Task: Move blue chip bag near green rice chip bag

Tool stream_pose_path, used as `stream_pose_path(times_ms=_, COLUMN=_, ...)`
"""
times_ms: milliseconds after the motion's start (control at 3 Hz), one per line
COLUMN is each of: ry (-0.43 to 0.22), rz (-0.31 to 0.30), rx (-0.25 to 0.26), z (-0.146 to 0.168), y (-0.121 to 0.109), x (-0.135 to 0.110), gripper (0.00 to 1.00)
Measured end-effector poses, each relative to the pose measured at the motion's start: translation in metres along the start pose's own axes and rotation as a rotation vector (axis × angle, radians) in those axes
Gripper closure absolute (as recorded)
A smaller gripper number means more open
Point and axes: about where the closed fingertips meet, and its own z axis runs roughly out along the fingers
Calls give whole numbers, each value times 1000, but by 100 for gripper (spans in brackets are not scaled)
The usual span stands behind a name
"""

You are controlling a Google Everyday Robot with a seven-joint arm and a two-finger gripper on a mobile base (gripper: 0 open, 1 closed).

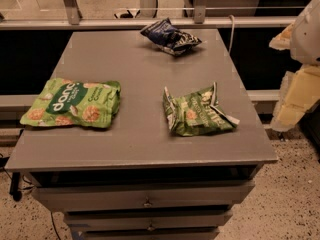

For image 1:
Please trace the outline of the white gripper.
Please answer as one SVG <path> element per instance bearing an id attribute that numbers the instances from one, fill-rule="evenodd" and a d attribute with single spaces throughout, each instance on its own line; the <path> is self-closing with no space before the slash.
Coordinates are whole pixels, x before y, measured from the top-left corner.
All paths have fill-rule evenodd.
<path id="1" fill-rule="evenodd" d="M 288 25 L 273 37 L 269 47 L 288 50 L 291 57 L 303 65 L 297 72 L 287 71 L 280 86 L 271 128 L 278 132 L 292 129 L 320 100 L 320 0 L 311 0 Z"/>

